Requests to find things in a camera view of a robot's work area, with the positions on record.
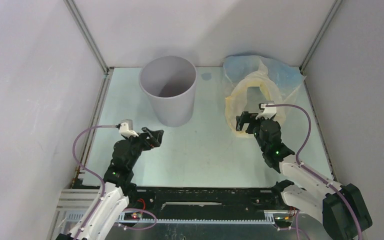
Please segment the clear bag with yellow rim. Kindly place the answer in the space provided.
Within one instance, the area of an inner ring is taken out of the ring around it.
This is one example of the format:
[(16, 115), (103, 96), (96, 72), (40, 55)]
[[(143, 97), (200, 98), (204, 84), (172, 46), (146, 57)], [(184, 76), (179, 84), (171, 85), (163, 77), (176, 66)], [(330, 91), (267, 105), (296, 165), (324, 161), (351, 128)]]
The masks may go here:
[(229, 56), (223, 60), (221, 92), (224, 116), (236, 137), (249, 138), (236, 130), (236, 117), (242, 112), (259, 112), (259, 104), (294, 104), (305, 76), (298, 67), (258, 55)]

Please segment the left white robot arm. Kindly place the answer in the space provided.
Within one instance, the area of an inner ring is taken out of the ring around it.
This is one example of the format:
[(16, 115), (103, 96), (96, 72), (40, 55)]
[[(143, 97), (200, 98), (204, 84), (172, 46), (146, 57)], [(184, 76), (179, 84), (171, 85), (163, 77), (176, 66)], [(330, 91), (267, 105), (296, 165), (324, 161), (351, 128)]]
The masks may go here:
[(153, 218), (149, 228), (154, 227), (158, 219), (145, 206), (134, 208), (138, 202), (137, 186), (132, 182), (133, 168), (142, 152), (161, 146), (164, 131), (142, 127), (137, 133), (125, 123), (115, 126), (123, 137), (113, 146), (112, 159), (103, 177), (85, 167), (101, 183), (97, 196), (81, 220), (66, 234), (60, 233), (58, 240), (104, 240), (118, 217), (123, 212), (146, 214)]

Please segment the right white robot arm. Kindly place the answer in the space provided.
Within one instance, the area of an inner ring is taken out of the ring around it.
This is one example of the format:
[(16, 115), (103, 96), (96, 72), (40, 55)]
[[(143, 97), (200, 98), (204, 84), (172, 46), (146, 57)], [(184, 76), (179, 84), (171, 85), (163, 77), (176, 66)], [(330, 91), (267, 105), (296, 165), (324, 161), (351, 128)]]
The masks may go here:
[(244, 111), (236, 117), (236, 131), (252, 135), (267, 166), (287, 177), (277, 182), (271, 204), (304, 211), (320, 222), (333, 240), (352, 240), (373, 225), (373, 220), (357, 186), (343, 185), (317, 172), (299, 159), (282, 142), (281, 125), (263, 113)]

